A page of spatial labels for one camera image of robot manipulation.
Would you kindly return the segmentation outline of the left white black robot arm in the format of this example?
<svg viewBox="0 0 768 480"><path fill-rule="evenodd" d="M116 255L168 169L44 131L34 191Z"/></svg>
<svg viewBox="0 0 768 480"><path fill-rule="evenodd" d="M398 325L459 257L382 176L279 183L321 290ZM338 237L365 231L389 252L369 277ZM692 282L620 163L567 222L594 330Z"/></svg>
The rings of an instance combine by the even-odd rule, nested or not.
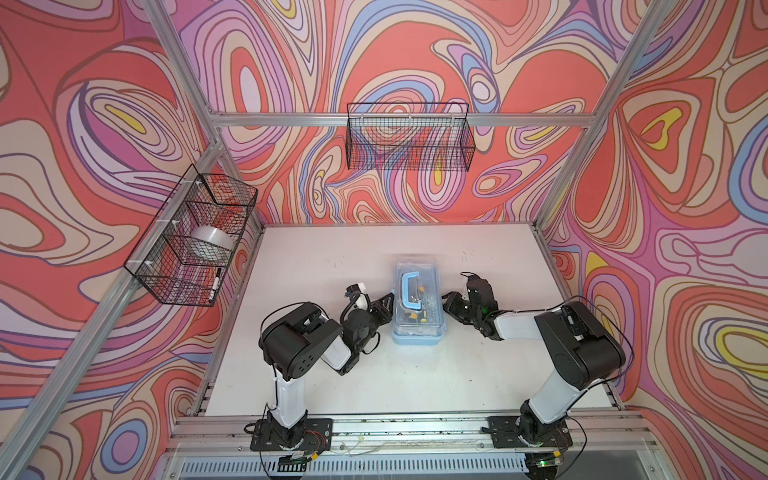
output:
<svg viewBox="0 0 768 480"><path fill-rule="evenodd" d="M274 376L269 419L285 431L305 421L304 376L315 364L322 361L337 374L348 374L362 356L375 351L379 329L393 319L392 293L373 300L355 288L347 298L339 321L315 302L296 302L283 307L285 314L260 332L258 345Z"/></svg>

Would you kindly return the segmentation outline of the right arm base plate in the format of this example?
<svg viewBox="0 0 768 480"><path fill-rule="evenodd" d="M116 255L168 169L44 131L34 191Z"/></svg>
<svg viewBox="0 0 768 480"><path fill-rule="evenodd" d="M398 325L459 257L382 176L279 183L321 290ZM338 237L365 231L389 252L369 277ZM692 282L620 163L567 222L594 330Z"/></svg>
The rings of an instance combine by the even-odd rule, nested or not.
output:
<svg viewBox="0 0 768 480"><path fill-rule="evenodd" d="M491 437L495 448L567 450L573 445L566 421L541 424L535 417L490 416L480 432Z"/></svg>

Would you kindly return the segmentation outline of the yellow black utility knife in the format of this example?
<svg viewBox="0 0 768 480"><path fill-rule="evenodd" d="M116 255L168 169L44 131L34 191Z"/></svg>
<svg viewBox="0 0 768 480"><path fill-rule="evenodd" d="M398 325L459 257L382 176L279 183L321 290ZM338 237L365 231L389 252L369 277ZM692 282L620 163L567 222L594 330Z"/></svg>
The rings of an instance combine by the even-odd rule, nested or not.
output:
<svg viewBox="0 0 768 480"><path fill-rule="evenodd" d="M407 309L406 310L406 323L407 324L426 324L428 322L428 315L426 308L421 306L419 309Z"/></svg>

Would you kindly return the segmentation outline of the blue plastic tool box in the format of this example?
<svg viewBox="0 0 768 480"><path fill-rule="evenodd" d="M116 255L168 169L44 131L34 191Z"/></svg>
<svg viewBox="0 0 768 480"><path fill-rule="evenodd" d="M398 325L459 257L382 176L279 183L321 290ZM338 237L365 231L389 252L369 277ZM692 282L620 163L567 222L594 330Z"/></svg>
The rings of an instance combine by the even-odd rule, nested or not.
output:
<svg viewBox="0 0 768 480"><path fill-rule="evenodd" d="M426 324L407 324L406 310L424 306L428 315ZM420 281L410 279L408 285L398 285L395 293L395 310L392 320L392 337L401 345L432 346L439 343L447 331L442 301L435 287L424 286Z"/></svg>

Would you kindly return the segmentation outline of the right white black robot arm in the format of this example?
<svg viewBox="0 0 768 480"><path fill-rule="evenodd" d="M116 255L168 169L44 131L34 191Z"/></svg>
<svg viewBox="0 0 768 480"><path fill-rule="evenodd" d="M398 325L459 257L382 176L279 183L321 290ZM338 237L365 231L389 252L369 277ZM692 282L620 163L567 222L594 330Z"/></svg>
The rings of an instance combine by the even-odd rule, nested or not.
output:
<svg viewBox="0 0 768 480"><path fill-rule="evenodd" d="M515 431L524 441L537 442L557 428L590 388L625 365L624 349L581 298L544 309L503 309L486 279L463 275L466 293L444 294L445 313L493 341L541 341L552 362L552 373L520 407Z"/></svg>

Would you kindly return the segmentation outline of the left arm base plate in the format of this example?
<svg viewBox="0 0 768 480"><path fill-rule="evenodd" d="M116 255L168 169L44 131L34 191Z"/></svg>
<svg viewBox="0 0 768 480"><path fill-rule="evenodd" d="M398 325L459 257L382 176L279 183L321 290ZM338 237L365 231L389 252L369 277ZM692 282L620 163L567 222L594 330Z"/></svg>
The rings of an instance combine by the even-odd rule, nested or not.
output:
<svg viewBox="0 0 768 480"><path fill-rule="evenodd" d="M331 418L308 418L286 428L268 417L248 424L244 431L251 435L250 450L254 452L322 453L332 446L333 426Z"/></svg>

